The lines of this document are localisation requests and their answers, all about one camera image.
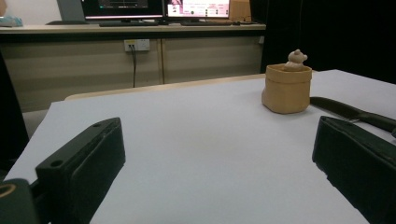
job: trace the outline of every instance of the keyboard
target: keyboard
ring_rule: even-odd
[[[155,21],[144,21],[144,22],[103,22],[99,23],[100,27],[117,27],[117,26],[158,26],[159,23]]]
[[[232,22],[227,21],[181,21],[182,26],[231,26]]]

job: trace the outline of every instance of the toy figure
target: toy figure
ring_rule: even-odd
[[[303,62],[308,59],[308,56],[297,49],[289,54],[288,59],[289,61],[285,64],[285,71],[297,72],[303,69]]]

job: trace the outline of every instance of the black curtain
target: black curtain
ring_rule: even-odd
[[[390,0],[269,0],[262,71],[295,49],[314,70],[339,69],[396,84]]]
[[[2,108],[0,120],[2,133],[0,146],[1,168],[10,168],[13,160],[23,152],[29,141],[21,108],[0,51],[0,94]]]

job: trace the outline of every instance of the black knife handle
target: black knife handle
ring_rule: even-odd
[[[377,115],[370,112],[360,113],[356,119],[369,123],[377,128],[392,133],[393,137],[396,137],[396,120],[390,119],[381,115]]]

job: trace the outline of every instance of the wall outlet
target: wall outlet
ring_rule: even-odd
[[[124,40],[125,51],[131,51],[130,46],[134,46],[134,50],[149,50],[149,39]]]

